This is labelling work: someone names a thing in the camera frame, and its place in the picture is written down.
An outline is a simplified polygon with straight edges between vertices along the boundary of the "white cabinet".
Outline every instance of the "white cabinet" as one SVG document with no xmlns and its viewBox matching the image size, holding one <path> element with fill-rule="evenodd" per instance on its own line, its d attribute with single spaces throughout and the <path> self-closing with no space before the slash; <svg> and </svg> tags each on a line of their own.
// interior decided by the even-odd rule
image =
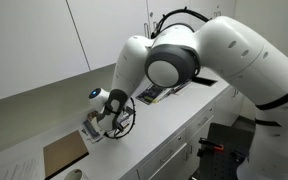
<svg viewBox="0 0 288 180">
<path fill-rule="evenodd" d="M 160 168 L 158 169 L 149 179 L 150 180 L 183 180 L 187 169 L 182 166 L 186 163 L 187 144 L 183 144 L 182 147 L 174 153 L 174 155 Z"/>
<path fill-rule="evenodd" d="M 186 127 L 186 137 L 190 139 L 214 116 L 214 103 L 208 106 L 202 113 L 200 113 L 190 124 Z"/>
<path fill-rule="evenodd" d="M 207 18 L 217 16 L 233 17 L 236 0 L 190 0 L 191 9 Z M 193 16 L 190 17 L 190 25 L 198 30 L 205 23 Z"/>
<path fill-rule="evenodd" d="M 68 0 L 68 4 L 91 70 L 116 63 L 129 37 L 145 35 L 145 0 Z"/>
<path fill-rule="evenodd" d="M 176 9 L 183 9 L 184 7 L 190 8 L 189 0 L 147 0 L 147 7 L 149 13 L 150 29 L 154 31 L 156 24 L 162 19 L 163 14 L 167 14 Z M 188 14 L 175 14 L 169 17 L 163 24 L 163 28 L 174 23 L 189 24 Z"/>
<path fill-rule="evenodd" d="M 128 176 L 125 180 L 140 180 L 138 177 L 137 170 L 134 171 L 130 176 Z"/>
<path fill-rule="evenodd" d="M 228 89 L 216 100 L 214 122 L 231 126 L 240 114 L 243 97 L 235 88 Z"/>
<path fill-rule="evenodd" d="M 201 144 L 198 142 L 201 137 L 207 138 L 210 124 L 213 122 L 213 116 L 208 119 L 208 121 L 202 124 L 202 128 L 199 131 L 195 132 L 195 134 L 187 141 L 188 143 L 188 160 L 186 162 L 185 168 L 188 172 L 188 175 L 185 179 L 188 179 L 199 167 L 200 157 L 197 156 L 198 150 L 201 148 Z"/>
<path fill-rule="evenodd" d="M 181 151 L 184 144 L 185 130 L 182 130 L 138 169 L 140 179 L 149 179 L 159 170 L 163 169 Z"/>
<path fill-rule="evenodd" d="M 0 0 L 0 99 L 89 71 L 63 0 Z"/>
</svg>

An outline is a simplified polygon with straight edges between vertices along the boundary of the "white countertop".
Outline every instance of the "white countertop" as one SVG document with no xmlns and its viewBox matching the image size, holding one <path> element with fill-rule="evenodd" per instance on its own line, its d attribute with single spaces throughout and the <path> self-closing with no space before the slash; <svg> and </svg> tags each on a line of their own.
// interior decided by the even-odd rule
<svg viewBox="0 0 288 180">
<path fill-rule="evenodd" d="M 87 136 L 81 133 L 89 155 L 53 179 L 62 180 L 69 171 L 76 168 L 83 170 L 91 180 L 127 177 L 128 173 L 137 169 L 175 135 L 180 127 L 186 126 L 192 117 L 229 88 L 224 80 L 207 68 L 202 69 L 200 76 L 218 82 L 212 87 L 191 83 L 180 95 L 171 95 L 157 104 L 146 105 L 134 98 L 136 125 L 130 134 L 122 139 L 105 138 L 92 144 L 87 140 Z M 138 95 L 148 85 L 149 82 L 144 81 L 134 95 Z M 16 176 L 14 168 L 18 169 L 17 172 L 21 171 L 18 179 L 23 178 L 22 171 L 28 170 L 22 166 L 28 164 L 30 172 L 27 176 L 31 176 L 31 179 L 44 178 L 43 147 L 75 130 L 82 130 L 82 122 L 90 111 L 0 152 L 0 179 L 12 179 L 11 177 Z"/>
</svg>

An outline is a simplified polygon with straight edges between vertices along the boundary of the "black wire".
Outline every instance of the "black wire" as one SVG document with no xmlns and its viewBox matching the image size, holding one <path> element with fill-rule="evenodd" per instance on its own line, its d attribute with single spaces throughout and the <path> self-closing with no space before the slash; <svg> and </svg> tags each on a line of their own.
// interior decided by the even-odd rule
<svg viewBox="0 0 288 180">
<path fill-rule="evenodd" d="M 120 133 L 120 132 L 117 132 L 117 129 L 114 131 L 114 136 L 113 136 L 113 137 L 109 136 L 107 133 L 104 133 L 104 135 L 105 135 L 107 138 L 109 138 L 109 139 L 120 139 L 120 138 L 128 135 L 128 134 L 130 133 L 130 131 L 133 129 L 133 127 L 134 127 L 134 125 L 135 125 L 136 111 L 135 111 L 135 103 L 134 103 L 134 100 L 133 100 L 133 98 L 130 98 L 130 99 L 131 99 L 132 105 L 133 105 L 133 122 L 132 122 L 132 124 L 131 124 L 130 129 L 129 129 L 125 134 L 123 134 L 123 135 L 121 135 L 121 136 L 117 136 L 117 135 Z"/>
<path fill-rule="evenodd" d="M 190 14 L 190 15 L 192 15 L 192 16 L 194 16 L 194 17 L 196 17 L 196 18 L 198 18 L 204 22 L 209 21 L 209 19 L 206 18 L 205 16 L 203 16 L 202 14 L 199 14 L 198 12 L 189 10 L 189 9 L 187 9 L 187 7 L 185 7 L 184 9 L 177 9 L 177 10 L 169 12 L 166 15 L 163 15 L 163 18 L 160 20 L 160 22 L 157 23 L 157 26 L 156 26 L 154 32 L 151 34 L 151 38 L 153 39 L 161 33 L 162 26 L 163 26 L 163 24 L 167 18 L 169 18 L 170 16 L 172 16 L 174 14 L 178 14 L 178 13 Z"/>
</svg>

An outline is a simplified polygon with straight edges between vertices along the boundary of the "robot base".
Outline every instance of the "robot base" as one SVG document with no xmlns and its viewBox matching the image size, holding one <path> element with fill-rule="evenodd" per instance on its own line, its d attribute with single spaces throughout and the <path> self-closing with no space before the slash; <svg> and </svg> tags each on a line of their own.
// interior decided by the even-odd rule
<svg viewBox="0 0 288 180">
<path fill-rule="evenodd" d="M 237 168 L 236 173 L 239 180 L 288 180 L 288 174 L 274 174 L 275 177 L 266 177 L 263 173 L 251 168 L 247 160 Z"/>
</svg>

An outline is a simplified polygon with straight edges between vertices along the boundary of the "wall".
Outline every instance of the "wall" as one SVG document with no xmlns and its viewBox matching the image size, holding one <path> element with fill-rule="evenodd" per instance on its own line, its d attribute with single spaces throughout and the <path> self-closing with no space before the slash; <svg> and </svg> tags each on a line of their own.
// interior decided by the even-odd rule
<svg viewBox="0 0 288 180">
<path fill-rule="evenodd" d="M 110 65 L 0 100 L 0 151 L 90 111 L 89 93 L 97 87 L 110 90 L 114 67 Z"/>
<path fill-rule="evenodd" d="M 234 17 L 288 56 L 288 0 L 237 0 Z M 248 99 L 241 115 L 255 117 L 255 107 Z"/>
</svg>

